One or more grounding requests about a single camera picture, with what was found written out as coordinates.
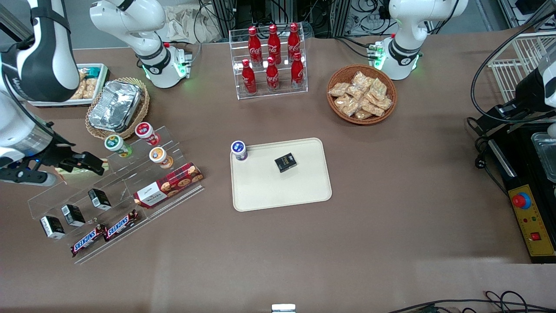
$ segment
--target tabletop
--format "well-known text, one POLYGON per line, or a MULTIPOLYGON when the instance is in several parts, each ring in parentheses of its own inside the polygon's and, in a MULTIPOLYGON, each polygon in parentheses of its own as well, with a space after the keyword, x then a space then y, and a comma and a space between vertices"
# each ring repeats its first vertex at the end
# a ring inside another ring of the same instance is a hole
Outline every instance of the tabletop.
MULTIPOLYGON (((309 92, 238 101, 227 44, 203 45, 191 78, 157 89, 127 48, 75 51, 151 95, 146 120, 166 125, 205 173, 205 190, 83 265, 45 238, 27 200, 44 188, 2 184, 0 308, 5 312, 387 312, 437 299, 515 290, 556 306, 556 265, 529 264, 507 197, 474 166, 467 116, 481 62, 513 33, 429 36, 415 71, 395 82, 383 122, 349 124, 326 101, 339 68, 365 60, 334 40, 307 41, 309 92), (324 145, 332 197, 234 210, 230 143, 302 138, 324 145)), ((484 108, 494 80, 477 86, 484 108)), ((99 157, 86 108, 32 109, 99 157)))

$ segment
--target yellow control box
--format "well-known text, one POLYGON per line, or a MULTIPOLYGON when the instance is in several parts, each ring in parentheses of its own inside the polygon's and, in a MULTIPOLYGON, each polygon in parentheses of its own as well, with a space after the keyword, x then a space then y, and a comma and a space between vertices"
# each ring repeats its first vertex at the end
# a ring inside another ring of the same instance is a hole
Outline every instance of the yellow control box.
POLYGON ((554 256, 554 247, 550 242, 529 185, 512 189, 508 191, 508 194, 512 200, 512 207, 529 254, 533 257, 554 256))

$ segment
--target coca-cola bottle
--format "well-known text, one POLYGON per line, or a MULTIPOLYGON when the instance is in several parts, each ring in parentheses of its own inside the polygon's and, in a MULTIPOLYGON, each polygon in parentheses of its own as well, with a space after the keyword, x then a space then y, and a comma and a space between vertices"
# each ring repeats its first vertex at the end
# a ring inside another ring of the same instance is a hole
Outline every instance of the coca-cola bottle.
POLYGON ((274 64, 274 58, 269 56, 267 59, 269 66, 266 68, 266 84, 269 87, 269 92, 275 93, 280 88, 280 82, 278 80, 278 69, 274 64))
POLYGON ((241 76, 244 79, 245 90, 247 90, 247 94, 252 96, 257 93, 257 83, 255 82, 255 72, 253 69, 249 67, 249 60, 243 59, 241 61, 243 63, 243 70, 241 70, 241 76))
POLYGON ((274 24, 269 26, 269 55, 274 58, 276 64, 282 63, 282 56, 280 55, 280 39, 276 34, 277 27, 274 24))
POLYGON ((291 86, 294 89, 303 87, 303 63, 299 52, 294 54, 294 62, 291 64, 291 86))
POLYGON ((294 53, 299 52, 299 34, 297 34, 297 23, 290 24, 290 37, 287 38, 287 59, 290 63, 294 61, 294 53))
POLYGON ((253 67, 261 67, 261 41, 257 37, 257 28, 255 28, 255 26, 249 27, 249 42, 247 43, 247 47, 249 48, 249 55, 251 56, 251 63, 253 63, 253 67))

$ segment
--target wicker basket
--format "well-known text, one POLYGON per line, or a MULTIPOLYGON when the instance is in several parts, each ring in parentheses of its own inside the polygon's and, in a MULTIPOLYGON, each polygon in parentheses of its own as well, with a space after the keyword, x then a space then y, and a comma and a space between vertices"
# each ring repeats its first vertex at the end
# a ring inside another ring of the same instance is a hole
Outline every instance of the wicker basket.
POLYGON ((133 122, 122 133, 118 134, 118 133, 114 133, 113 131, 93 128, 91 126, 91 124, 89 123, 89 115, 91 114, 91 110, 97 105, 99 99, 101 98, 101 96, 102 96, 102 91, 101 91, 98 94, 98 96, 93 100, 93 103, 91 104, 91 106, 89 107, 89 110, 87 111, 87 116, 85 117, 85 126, 87 127, 87 130, 89 131, 89 133, 91 133, 91 135, 95 136, 96 138, 105 139, 106 137, 108 137, 110 135, 117 134, 120 137, 126 139, 126 138, 130 137, 131 135, 133 135, 135 133, 135 126, 137 126, 140 122, 142 122, 143 119, 145 118, 145 116, 147 115, 148 103, 149 103, 149 100, 150 100, 150 97, 149 97, 148 91, 147 91, 147 86, 145 86, 145 84, 143 84, 142 81, 140 81, 138 79, 130 78, 130 77, 124 77, 124 78, 116 79, 116 81, 128 82, 130 84, 137 85, 141 88, 143 93, 141 94, 141 99, 139 101, 139 105, 138 105, 137 110, 135 111, 135 113, 133 115, 133 118, 132 118, 133 122))
POLYGON ((387 118, 390 114, 392 114, 394 108, 396 108, 396 103, 398 102, 398 93, 396 92, 396 86, 394 86, 392 80, 383 72, 369 65, 363 65, 363 64, 348 65, 346 67, 342 67, 341 69, 337 70, 332 75, 330 81, 328 82, 328 88, 326 89, 326 91, 328 92, 330 89, 332 89, 332 87, 334 87, 334 85, 336 85, 339 82, 351 83, 351 80, 355 76, 355 73, 357 73, 358 71, 361 71, 367 77, 372 77, 372 78, 378 77, 388 88, 386 94, 392 100, 392 106, 388 110, 386 110, 384 115, 380 117, 372 116, 364 120, 351 118, 349 116, 344 115, 342 112, 340 112, 340 110, 338 110, 338 108, 334 104, 334 97, 326 93, 326 97, 328 98, 328 104, 334 110, 334 112, 336 112, 336 114, 338 114, 341 118, 343 118, 346 121, 352 122, 354 124, 360 124, 360 125, 371 125, 374 123, 378 123, 384 120, 385 118, 387 118))

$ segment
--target foil container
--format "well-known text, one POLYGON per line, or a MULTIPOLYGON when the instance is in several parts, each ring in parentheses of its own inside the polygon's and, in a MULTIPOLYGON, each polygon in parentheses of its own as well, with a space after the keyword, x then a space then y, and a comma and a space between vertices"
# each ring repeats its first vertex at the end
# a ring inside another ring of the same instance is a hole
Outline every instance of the foil container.
POLYGON ((126 130, 141 100, 141 88, 134 84, 109 81, 97 105, 89 114, 92 127, 121 133, 126 130))

